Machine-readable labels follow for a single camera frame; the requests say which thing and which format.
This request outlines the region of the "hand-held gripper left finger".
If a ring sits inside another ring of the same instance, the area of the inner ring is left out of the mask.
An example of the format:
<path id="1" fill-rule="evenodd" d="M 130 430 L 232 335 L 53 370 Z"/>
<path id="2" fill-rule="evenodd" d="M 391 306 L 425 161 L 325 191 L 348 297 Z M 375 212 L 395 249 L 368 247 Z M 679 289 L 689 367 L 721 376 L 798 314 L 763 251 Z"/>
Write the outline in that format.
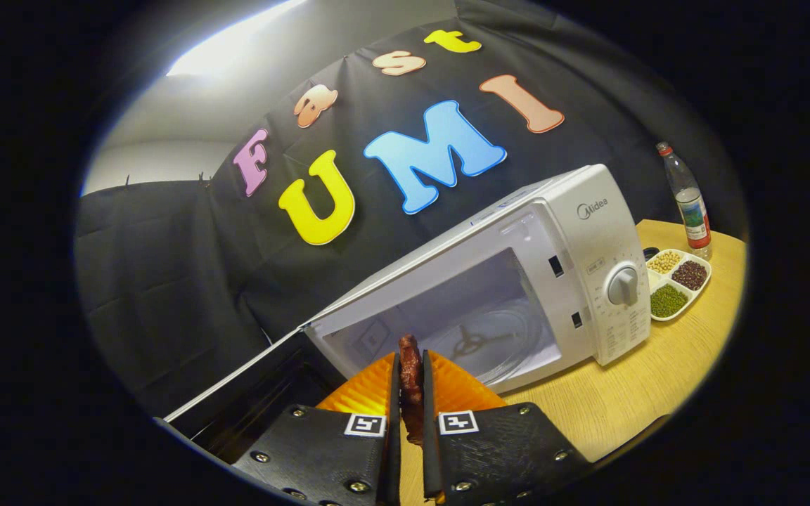
<path id="1" fill-rule="evenodd" d="M 309 505 L 398 505 L 399 354 L 358 372 L 318 406 L 293 404 L 235 461 L 264 487 Z"/>

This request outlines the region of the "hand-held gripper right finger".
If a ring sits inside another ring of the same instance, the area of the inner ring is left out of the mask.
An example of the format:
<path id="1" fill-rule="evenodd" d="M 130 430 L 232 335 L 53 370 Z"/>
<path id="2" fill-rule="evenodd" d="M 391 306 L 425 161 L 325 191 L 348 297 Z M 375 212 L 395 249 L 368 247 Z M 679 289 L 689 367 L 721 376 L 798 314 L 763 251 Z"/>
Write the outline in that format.
<path id="1" fill-rule="evenodd" d="M 530 401 L 509 404 L 423 353 L 423 486 L 437 505 L 549 505 L 592 464 Z"/>

